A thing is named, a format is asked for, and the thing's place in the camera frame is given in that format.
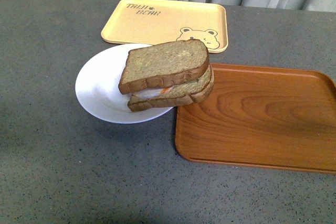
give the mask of wooden tray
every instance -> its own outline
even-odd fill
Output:
[[[101,37],[109,43],[159,43],[199,39],[209,52],[228,46],[225,8],[172,0],[121,0]]]
[[[212,64],[202,103],[177,110],[187,160],[336,173],[336,88],[322,73]]]

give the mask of bread slice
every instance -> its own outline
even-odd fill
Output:
[[[206,72],[198,79],[176,85],[170,92],[156,97],[141,99],[131,96],[127,106],[131,111],[142,111],[150,108],[162,108],[188,105],[202,102],[211,93],[214,85],[214,72],[208,65]]]
[[[209,52],[200,40],[180,40],[129,51],[118,85],[122,94],[170,87],[201,77]]]

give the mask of round plate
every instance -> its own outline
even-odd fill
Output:
[[[76,96],[83,108],[99,119],[125,124],[149,121],[171,110],[172,107],[131,112],[127,107],[131,94],[122,95],[119,92],[118,84],[129,50],[148,46],[119,45],[92,57],[76,80]]]

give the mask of bear cartoon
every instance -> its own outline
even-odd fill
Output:
[[[216,49],[219,47],[219,42],[216,39],[218,32],[215,30],[193,30],[190,27],[182,27],[180,29],[181,35],[176,40],[199,39],[207,48]]]

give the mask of yellow tray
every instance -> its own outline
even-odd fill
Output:
[[[109,43],[155,45],[199,39],[209,52],[228,46],[225,8],[172,0],[121,0],[101,31]]]

